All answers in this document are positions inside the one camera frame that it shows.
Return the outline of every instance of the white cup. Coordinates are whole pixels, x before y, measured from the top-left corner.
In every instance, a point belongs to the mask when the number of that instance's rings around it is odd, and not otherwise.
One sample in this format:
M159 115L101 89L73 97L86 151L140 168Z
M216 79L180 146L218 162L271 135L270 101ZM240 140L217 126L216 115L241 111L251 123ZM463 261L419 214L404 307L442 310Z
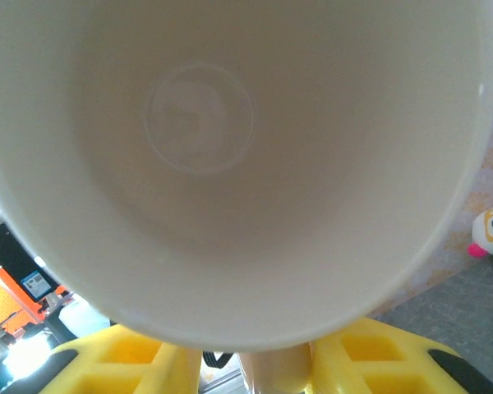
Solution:
M492 2L0 1L7 220L187 346L292 346L391 295L492 110Z

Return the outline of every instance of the black cable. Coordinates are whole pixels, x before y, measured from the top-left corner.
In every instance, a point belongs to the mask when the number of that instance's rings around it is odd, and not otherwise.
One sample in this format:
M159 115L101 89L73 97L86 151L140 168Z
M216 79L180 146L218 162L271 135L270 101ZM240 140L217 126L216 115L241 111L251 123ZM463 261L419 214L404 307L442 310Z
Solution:
M219 359L215 359L215 354L212 351L203 351L203 360L205 364L211 368L222 369L230 361L233 353L223 353Z

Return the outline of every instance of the pink nose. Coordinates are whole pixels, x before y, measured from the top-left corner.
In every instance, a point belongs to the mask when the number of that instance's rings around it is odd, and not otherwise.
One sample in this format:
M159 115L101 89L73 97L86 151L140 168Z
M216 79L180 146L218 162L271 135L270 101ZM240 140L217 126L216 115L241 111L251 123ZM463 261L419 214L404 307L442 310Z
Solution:
M472 243L470 246L468 246L468 253L471 257L484 257L486 256L487 250L481 248L479 245Z

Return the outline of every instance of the bright light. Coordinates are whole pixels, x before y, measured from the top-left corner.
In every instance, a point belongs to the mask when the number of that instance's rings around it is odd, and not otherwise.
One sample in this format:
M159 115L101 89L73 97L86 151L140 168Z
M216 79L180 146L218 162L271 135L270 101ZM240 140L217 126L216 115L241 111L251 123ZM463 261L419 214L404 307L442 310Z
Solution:
M51 355L51 349L44 335L20 339L9 349L4 360L7 370L15 380L25 378L42 366Z

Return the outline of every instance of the gray floor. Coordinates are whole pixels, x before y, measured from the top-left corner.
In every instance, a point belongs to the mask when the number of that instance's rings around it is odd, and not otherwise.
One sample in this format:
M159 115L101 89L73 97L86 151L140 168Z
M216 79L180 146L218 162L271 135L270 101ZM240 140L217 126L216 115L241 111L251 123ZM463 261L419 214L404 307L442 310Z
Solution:
M378 320L452 347L493 382L493 259Z

